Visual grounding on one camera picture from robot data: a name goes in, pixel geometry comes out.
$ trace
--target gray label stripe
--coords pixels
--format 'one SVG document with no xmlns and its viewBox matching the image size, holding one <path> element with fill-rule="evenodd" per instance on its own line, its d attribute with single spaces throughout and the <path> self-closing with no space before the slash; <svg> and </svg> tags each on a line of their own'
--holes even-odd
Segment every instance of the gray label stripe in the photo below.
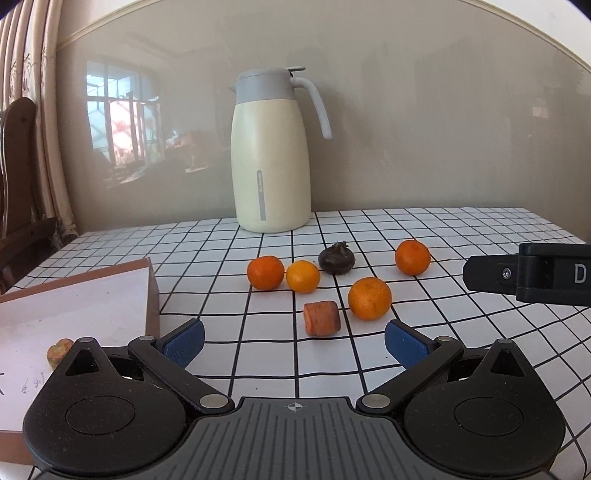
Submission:
<svg viewBox="0 0 591 480">
<path fill-rule="evenodd" d="M 256 171 L 256 183 L 258 185 L 259 193 L 259 210 L 261 212 L 261 220 L 267 219 L 267 211 L 265 210 L 265 187 L 262 184 L 262 172 Z"/>
</svg>

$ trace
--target blue gripper pad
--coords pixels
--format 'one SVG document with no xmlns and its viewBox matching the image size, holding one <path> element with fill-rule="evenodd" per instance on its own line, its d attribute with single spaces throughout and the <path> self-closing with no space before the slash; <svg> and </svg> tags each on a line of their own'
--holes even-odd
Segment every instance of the blue gripper pad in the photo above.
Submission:
<svg viewBox="0 0 591 480">
<path fill-rule="evenodd" d="M 192 319 L 162 337 L 156 348 L 181 368 L 185 368 L 203 349 L 205 328 L 201 320 Z"/>
<path fill-rule="evenodd" d="M 393 322 L 388 322 L 386 325 L 384 332 L 386 349 L 406 369 L 413 367 L 429 354 L 428 345 L 417 336 Z"/>
</svg>

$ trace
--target cream thermos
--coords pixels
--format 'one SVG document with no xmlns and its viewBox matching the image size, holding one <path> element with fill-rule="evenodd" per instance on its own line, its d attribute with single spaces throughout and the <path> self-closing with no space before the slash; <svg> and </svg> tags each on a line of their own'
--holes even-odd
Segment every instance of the cream thermos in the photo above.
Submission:
<svg viewBox="0 0 591 480">
<path fill-rule="evenodd" d="M 304 67 L 249 70 L 230 87 L 232 182 L 238 223 L 251 232 L 285 232 L 310 219 L 310 163 L 295 87 L 310 92 L 322 135 L 332 139 L 314 84 L 291 72 Z"/>
</svg>

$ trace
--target tangerine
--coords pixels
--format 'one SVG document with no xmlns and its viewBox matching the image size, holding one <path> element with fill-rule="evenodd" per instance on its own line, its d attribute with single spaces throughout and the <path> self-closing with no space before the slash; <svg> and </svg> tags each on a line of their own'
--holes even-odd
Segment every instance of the tangerine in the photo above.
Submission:
<svg viewBox="0 0 591 480">
<path fill-rule="evenodd" d="M 273 290 L 283 281 L 285 267 L 281 260 L 273 255 L 258 257 L 248 264 L 246 276 L 257 290 Z"/>
<path fill-rule="evenodd" d="M 285 280 L 297 293 L 311 293 L 320 283 L 318 267 L 307 260 L 298 260 L 287 267 Z"/>
<path fill-rule="evenodd" d="M 349 290 L 349 308 L 362 320 L 377 320 L 386 315 L 392 304 L 392 291 L 375 277 L 356 281 Z"/>
<path fill-rule="evenodd" d="M 402 273 L 415 277 L 428 269 L 431 254 L 418 240 L 405 240 L 396 249 L 394 261 Z"/>
</svg>

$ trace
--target black grid pattern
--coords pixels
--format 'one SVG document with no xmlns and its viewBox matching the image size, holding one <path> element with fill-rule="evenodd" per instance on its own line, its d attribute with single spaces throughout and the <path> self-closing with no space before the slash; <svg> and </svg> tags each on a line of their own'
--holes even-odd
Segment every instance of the black grid pattern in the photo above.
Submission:
<svg viewBox="0 0 591 480">
<path fill-rule="evenodd" d="M 425 243 L 429 269 L 407 277 L 394 266 L 405 239 Z M 300 295 L 285 282 L 275 291 L 253 291 L 248 262 L 275 255 L 317 264 L 326 246 L 347 241 L 354 269 L 322 273 L 319 288 Z M 257 234 L 236 219 L 202 220 L 88 233 L 56 253 L 18 283 L 23 288 L 55 278 L 150 257 L 161 293 L 162 334 L 199 316 L 206 345 L 187 369 L 235 400 L 241 396 L 348 395 L 353 401 L 402 371 L 384 346 L 383 331 L 396 317 L 429 337 L 450 335 L 467 346 L 513 338 L 534 364 L 567 420 L 554 465 L 562 478 L 591 469 L 591 310 L 526 305 L 515 297 L 470 293 L 462 268 L 471 255 L 514 254 L 527 241 L 583 243 L 524 209 L 432 208 L 319 212 L 285 233 Z M 347 308 L 350 286 L 377 276 L 392 289 L 391 312 L 363 322 Z M 304 303 L 334 300 L 342 329 L 309 338 Z"/>
<path fill-rule="evenodd" d="M 40 473 L 36 466 L 0 462 L 0 480 L 34 480 Z"/>
</svg>

